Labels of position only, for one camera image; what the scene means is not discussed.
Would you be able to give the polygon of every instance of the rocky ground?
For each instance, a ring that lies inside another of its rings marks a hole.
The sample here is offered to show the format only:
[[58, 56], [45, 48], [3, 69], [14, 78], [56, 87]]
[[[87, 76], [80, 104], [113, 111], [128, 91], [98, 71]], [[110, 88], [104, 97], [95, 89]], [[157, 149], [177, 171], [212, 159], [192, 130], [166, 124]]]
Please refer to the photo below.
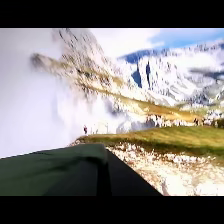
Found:
[[224, 167], [216, 157], [147, 152], [129, 143], [107, 149], [165, 196], [224, 196]]

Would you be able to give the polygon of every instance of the mist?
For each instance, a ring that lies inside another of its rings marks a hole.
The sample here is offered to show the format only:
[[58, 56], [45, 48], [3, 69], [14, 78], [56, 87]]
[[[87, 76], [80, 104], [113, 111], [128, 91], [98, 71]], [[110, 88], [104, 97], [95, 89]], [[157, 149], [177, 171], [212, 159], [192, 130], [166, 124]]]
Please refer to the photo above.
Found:
[[88, 104], [66, 80], [32, 67], [34, 53], [61, 57], [52, 29], [0, 29], [0, 49], [0, 158], [65, 147], [83, 125], [112, 119], [101, 98]]

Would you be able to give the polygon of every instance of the sky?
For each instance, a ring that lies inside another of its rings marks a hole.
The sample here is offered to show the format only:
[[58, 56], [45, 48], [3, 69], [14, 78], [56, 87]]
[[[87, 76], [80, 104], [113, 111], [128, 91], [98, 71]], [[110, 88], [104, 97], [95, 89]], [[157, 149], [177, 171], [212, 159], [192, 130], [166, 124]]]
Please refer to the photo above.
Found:
[[224, 38], [224, 28], [90, 28], [105, 54], [116, 58], [143, 49], [184, 47]]

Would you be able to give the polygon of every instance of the dark green fabric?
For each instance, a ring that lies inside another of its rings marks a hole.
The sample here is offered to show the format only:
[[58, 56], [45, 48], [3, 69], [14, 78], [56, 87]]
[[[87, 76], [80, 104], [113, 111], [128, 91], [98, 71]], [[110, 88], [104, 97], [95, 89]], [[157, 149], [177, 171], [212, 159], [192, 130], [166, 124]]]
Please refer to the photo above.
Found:
[[104, 146], [80, 144], [0, 159], [0, 195], [44, 195], [86, 158], [106, 164]]

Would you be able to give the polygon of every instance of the green tent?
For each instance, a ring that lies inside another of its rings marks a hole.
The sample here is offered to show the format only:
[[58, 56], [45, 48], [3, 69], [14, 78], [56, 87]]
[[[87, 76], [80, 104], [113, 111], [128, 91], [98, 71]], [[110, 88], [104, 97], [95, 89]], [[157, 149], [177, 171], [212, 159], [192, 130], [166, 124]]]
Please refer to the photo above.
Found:
[[0, 195], [161, 196], [101, 144], [0, 159]]

